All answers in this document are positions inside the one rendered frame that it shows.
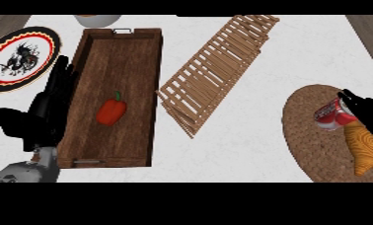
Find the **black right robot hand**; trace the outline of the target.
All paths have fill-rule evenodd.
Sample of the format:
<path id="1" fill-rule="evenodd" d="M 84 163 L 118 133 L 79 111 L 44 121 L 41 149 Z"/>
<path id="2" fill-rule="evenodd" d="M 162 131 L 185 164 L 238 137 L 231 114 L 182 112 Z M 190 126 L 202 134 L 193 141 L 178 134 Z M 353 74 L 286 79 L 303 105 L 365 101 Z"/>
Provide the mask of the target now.
<path id="1" fill-rule="evenodd" d="M 361 98 L 348 89 L 343 89 L 337 93 L 337 97 L 342 99 L 367 130 L 373 133 L 373 99 Z"/>

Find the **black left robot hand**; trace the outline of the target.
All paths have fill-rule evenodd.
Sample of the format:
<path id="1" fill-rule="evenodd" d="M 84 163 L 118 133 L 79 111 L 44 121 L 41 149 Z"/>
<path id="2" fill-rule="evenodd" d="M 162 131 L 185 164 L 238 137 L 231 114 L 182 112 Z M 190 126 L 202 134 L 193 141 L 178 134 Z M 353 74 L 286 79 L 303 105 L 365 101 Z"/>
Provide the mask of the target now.
<path id="1" fill-rule="evenodd" d="M 0 108 L 0 128 L 4 135 L 20 138 L 23 151 L 56 147 L 62 141 L 72 88 L 78 73 L 67 57 L 60 55 L 45 89 L 36 94 L 26 112 Z"/>

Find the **golden brown croissant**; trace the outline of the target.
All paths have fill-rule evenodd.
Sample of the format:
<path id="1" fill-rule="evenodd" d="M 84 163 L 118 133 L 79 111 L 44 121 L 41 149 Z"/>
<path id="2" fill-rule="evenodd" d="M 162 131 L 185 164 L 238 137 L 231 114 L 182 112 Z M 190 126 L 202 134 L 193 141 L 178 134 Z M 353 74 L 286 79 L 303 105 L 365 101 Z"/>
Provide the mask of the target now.
<path id="1" fill-rule="evenodd" d="M 373 168 L 373 134 L 355 120 L 343 126 L 346 146 L 353 157 L 353 174 L 361 177 Z"/>

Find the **round brown woven placemat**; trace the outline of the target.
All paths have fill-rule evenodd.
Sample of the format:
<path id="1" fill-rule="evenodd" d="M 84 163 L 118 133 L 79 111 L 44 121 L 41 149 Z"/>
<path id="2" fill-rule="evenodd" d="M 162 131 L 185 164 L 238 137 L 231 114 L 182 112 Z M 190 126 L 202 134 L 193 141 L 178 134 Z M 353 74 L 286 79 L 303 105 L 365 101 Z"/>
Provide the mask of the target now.
<path id="1" fill-rule="evenodd" d="M 373 169 L 353 175 L 353 158 L 348 150 L 343 129 L 322 130 L 314 112 L 336 97 L 339 89 L 306 85 L 290 94 L 283 108 L 283 133 L 297 165 L 314 182 L 373 183 Z"/>

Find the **wooden slatted tiered shelf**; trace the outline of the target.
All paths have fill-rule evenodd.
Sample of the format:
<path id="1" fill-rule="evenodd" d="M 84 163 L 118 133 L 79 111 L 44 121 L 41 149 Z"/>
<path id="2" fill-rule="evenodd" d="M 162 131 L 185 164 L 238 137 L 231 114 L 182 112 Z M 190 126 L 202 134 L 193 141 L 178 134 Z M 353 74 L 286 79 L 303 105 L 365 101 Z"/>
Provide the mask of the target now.
<path id="1" fill-rule="evenodd" d="M 235 15 L 156 91 L 188 137 L 194 137 L 259 55 L 278 22 L 271 15 Z"/>

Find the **red and white can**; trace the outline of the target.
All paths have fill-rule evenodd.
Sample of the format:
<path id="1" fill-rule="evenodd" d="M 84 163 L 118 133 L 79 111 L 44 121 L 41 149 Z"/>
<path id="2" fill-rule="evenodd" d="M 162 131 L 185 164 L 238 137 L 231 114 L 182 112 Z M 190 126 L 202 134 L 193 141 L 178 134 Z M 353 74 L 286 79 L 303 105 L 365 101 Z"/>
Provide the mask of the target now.
<path id="1" fill-rule="evenodd" d="M 334 98 L 312 115 L 317 126 L 327 131 L 333 131 L 340 126 L 356 120 L 349 108 L 340 98 Z"/>

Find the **red bell pepper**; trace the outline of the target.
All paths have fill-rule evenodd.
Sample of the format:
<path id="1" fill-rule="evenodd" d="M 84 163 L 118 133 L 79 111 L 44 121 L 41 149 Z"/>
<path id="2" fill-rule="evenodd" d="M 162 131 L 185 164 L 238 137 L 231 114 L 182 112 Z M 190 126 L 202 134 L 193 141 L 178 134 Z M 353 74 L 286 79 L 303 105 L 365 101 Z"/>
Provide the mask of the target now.
<path id="1" fill-rule="evenodd" d="M 109 99 L 98 108 L 95 121 L 103 125 L 113 125 L 126 112 L 126 103 L 120 100 L 120 93 L 115 92 L 115 98 Z"/>

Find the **brown wooden tray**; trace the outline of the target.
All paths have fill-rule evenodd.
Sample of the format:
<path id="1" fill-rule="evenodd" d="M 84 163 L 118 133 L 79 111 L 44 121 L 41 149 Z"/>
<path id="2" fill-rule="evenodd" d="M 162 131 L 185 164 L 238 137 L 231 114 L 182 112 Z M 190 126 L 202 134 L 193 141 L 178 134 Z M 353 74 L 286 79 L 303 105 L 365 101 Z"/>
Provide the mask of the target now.
<path id="1" fill-rule="evenodd" d="M 151 165 L 162 43 L 159 29 L 82 31 L 59 144 L 63 169 Z"/>

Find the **decorated plate with black rim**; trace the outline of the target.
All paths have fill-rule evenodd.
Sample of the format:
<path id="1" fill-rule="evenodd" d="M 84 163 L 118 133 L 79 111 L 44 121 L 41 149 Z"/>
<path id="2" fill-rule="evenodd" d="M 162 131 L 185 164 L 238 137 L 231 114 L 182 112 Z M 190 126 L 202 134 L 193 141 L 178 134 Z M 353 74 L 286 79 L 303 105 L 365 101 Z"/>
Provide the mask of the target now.
<path id="1" fill-rule="evenodd" d="M 51 68 L 62 40 L 45 27 L 26 27 L 0 37 L 0 93 L 29 85 Z"/>

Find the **white bowl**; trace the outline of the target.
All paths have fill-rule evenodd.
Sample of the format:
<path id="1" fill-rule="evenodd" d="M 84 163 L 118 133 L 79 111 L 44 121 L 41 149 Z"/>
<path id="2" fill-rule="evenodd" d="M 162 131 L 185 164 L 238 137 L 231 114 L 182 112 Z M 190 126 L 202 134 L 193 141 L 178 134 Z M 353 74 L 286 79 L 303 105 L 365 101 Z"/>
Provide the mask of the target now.
<path id="1" fill-rule="evenodd" d="M 73 17 L 78 23 L 87 28 L 104 28 L 119 19 L 119 15 L 75 15 Z"/>

